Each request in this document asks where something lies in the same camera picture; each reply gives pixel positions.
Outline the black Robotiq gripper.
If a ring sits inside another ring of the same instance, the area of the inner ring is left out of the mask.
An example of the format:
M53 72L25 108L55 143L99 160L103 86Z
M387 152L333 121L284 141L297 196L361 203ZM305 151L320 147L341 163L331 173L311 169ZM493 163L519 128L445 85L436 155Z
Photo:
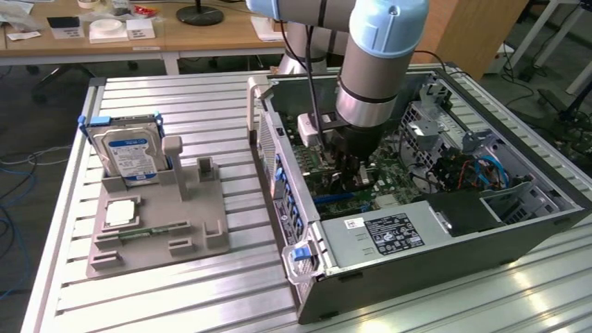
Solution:
M383 125L364 128L344 122L332 122L324 124L321 129L328 133L335 167L360 167L368 163L383 139Z

